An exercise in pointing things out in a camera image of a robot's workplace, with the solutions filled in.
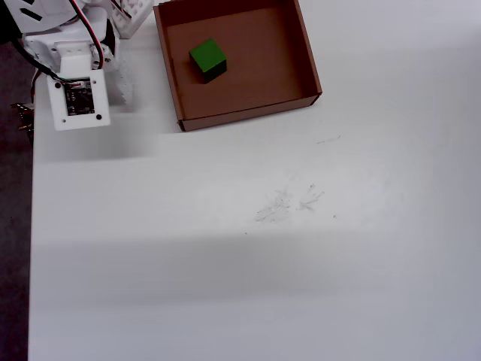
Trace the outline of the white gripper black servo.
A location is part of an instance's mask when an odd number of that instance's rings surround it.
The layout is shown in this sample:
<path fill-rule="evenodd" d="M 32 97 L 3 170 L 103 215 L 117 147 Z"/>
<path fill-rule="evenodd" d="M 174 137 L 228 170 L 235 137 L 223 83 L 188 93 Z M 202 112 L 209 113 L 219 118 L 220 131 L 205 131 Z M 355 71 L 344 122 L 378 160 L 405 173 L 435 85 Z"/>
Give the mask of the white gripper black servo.
<path fill-rule="evenodd" d="M 23 47 L 27 52 L 49 68 L 55 75 L 60 70 L 60 55 L 57 44 L 60 42 L 59 35 L 24 35 Z M 101 41 L 104 54 L 102 70 L 113 71 L 113 103 L 115 105 L 130 105 L 133 99 L 132 77 L 127 71 L 116 70 L 119 67 L 120 43 L 116 36 L 106 37 Z M 98 70 L 100 58 L 95 46 L 92 46 L 92 69 Z"/>

